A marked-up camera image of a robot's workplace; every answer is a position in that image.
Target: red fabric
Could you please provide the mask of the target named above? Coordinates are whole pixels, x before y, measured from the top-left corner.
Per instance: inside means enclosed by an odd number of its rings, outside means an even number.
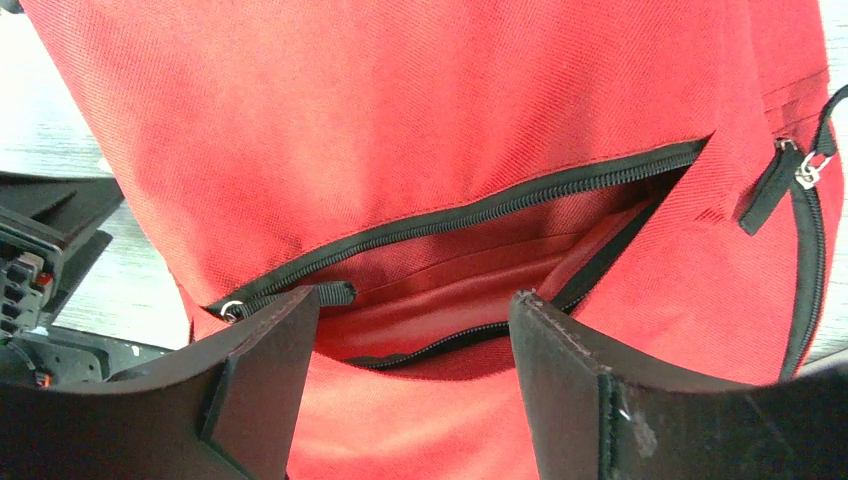
[[[816,0],[25,8],[180,284],[195,338],[225,327],[202,306],[334,240],[709,137],[574,315],[686,368],[777,378],[795,296],[791,205],[754,237],[736,220],[774,136],[808,146],[827,98]],[[551,296],[657,195],[649,187],[568,197],[306,279],[353,278],[363,294],[319,326],[292,478],[537,478],[504,340],[397,374],[339,359],[504,319],[509,292],[528,285]],[[842,187],[835,160],[819,184],[829,252]]]

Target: white floor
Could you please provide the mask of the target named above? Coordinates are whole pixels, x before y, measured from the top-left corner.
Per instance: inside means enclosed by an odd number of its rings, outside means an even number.
[[[848,2],[821,0],[821,7],[835,89],[848,84]],[[25,16],[0,15],[0,45],[0,170],[109,175],[96,141]],[[840,144],[848,147],[848,107],[837,110],[834,123]],[[843,216],[811,359],[848,348],[846,219],[848,214]],[[60,323],[169,348],[184,345],[188,325],[176,288],[126,206],[103,228],[115,240],[72,297]]]

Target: backpack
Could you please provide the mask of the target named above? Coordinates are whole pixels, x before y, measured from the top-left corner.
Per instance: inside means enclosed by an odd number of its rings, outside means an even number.
[[[293,480],[539,478],[519,290],[705,376],[804,363],[848,95],[815,0],[24,8],[192,340],[319,291]]]

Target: black zipper tape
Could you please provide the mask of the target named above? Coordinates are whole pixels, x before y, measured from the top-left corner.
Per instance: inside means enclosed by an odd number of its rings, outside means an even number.
[[[804,154],[795,142],[778,139],[774,159],[760,176],[748,208],[739,218],[739,226],[748,235],[755,235],[774,213],[780,200],[795,182],[795,172],[804,163]]]
[[[351,235],[251,281],[210,305],[207,310],[217,315],[221,307],[228,303],[242,302],[243,305],[239,307],[250,306],[260,302],[262,297],[283,292],[311,273],[377,247],[467,228],[567,195],[623,185],[688,167],[706,142],[704,139],[668,145],[618,160],[564,170],[525,182],[464,207],[419,215]]]
[[[804,353],[813,341],[824,304],[827,270],[824,221],[818,192],[815,188],[804,189],[797,182],[791,184],[790,192],[798,227],[798,276],[781,380],[789,380],[797,373]]]
[[[569,313],[571,308],[580,303],[589,294],[589,290],[594,288],[601,281],[601,278],[606,275],[613,263],[618,260],[618,257],[621,256],[627,246],[633,242],[636,235],[642,231],[642,228],[648,223],[648,220],[654,215],[654,212],[657,211],[663,200],[665,200],[665,196],[643,208],[633,220],[628,222],[612,240],[601,247],[598,253],[592,256],[586,265],[568,280],[568,283],[551,300],[551,304]]]
[[[613,263],[633,241],[642,227],[656,212],[663,199],[651,202],[642,209],[612,240],[607,242],[557,293],[551,304],[565,313],[571,313],[583,301],[601,278],[609,271]],[[494,322],[468,328],[454,333],[436,342],[408,354],[392,354],[385,357],[355,357],[346,362],[371,370],[390,370],[407,367],[413,363],[430,359],[445,353],[477,345],[482,342],[509,335],[507,322]]]

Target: metal zipper pull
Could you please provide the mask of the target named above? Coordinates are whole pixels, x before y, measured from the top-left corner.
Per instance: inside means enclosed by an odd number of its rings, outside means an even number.
[[[821,171],[824,170],[824,167],[826,167],[833,158],[832,155],[826,156],[819,166],[815,166],[811,163],[811,161],[818,155],[819,153],[813,150],[809,153],[809,155],[804,157],[804,161],[798,166],[798,169],[795,170],[795,180],[804,187],[804,190],[809,190],[819,183],[819,180],[821,180]]]

